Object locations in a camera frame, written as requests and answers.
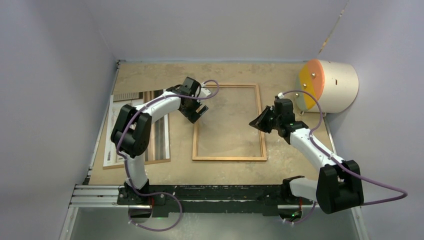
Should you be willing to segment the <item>wooden picture frame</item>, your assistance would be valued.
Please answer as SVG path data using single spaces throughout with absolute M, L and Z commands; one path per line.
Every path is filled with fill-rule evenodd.
M 262 112 L 258 84 L 222 83 L 204 103 L 209 109 L 194 125 L 193 161 L 267 160 L 264 133 L 249 126 Z

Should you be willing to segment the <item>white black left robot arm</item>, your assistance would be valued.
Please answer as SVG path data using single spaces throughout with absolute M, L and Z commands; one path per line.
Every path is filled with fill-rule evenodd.
M 202 101 L 218 93 L 211 92 L 206 84 L 187 77 L 182 84 L 166 88 L 161 95 L 141 105 L 121 107 L 110 140 L 115 145 L 116 154 L 123 157 L 125 188 L 136 204 L 142 205 L 152 196 L 144 161 L 152 125 L 174 111 L 179 111 L 194 124 L 209 109 Z

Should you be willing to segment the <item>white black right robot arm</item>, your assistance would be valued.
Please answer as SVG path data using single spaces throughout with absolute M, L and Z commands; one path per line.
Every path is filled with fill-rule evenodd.
M 326 214 L 364 203 L 362 181 L 355 177 L 360 174 L 359 165 L 334 154 L 311 134 L 303 121 L 296 120 L 291 100 L 275 99 L 274 105 L 267 106 L 249 126 L 264 133 L 277 131 L 318 170 L 317 180 L 301 175 L 284 179 L 280 191 L 284 202 L 292 204 L 305 198 L 317 203 Z

